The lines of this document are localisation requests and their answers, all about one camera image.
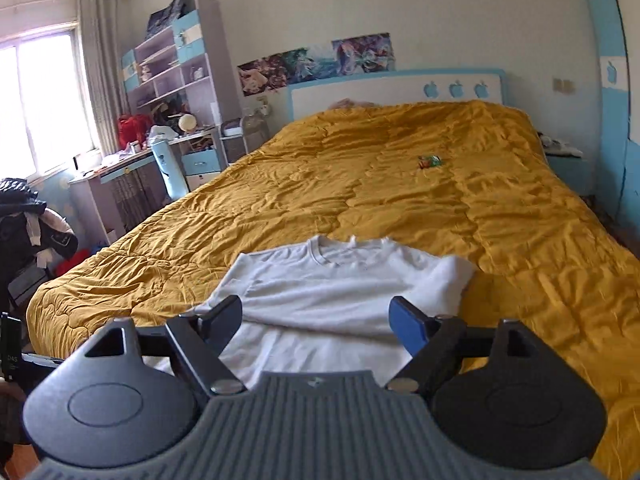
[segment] white headboard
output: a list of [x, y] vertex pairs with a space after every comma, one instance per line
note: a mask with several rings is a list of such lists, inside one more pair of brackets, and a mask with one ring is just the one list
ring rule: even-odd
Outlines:
[[381, 105], [480, 99], [506, 104], [506, 75], [500, 69], [434, 69], [377, 72], [290, 85], [289, 118], [327, 110], [341, 99]]

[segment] nightstand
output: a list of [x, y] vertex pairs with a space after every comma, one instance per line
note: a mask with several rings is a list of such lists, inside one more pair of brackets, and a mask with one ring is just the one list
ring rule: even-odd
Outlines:
[[547, 155], [546, 160], [554, 173], [579, 196], [591, 193], [589, 165], [583, 158]]

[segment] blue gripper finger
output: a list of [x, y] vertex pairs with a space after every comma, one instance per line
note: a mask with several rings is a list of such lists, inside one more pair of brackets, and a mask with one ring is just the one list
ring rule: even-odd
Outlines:
[[405, 298], [396, 296], [389, 304], [389, 325], [404, 348], [415, 356], [429, 342], [429, 317]]

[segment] gray curtain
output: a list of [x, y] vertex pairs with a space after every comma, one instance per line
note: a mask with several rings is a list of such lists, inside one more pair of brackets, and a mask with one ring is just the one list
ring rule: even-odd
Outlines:
[[102, 156], [120, 150], [117, 121], [129, 111], [120, 78], [118, 14], [121, 5], [122, 0], [78, 0], [84, 84]]

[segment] ribbed gray surface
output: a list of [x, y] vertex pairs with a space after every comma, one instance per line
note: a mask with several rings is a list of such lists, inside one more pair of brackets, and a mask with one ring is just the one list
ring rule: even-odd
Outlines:
[[369, 372], [262, 375], [212, 401], [168, 452], [116, 470], [47, 460], [29, 480], [603, 480], [584, 461], [550, 472], [481, 463], [450, 443], [425, 403], [382, 390]]

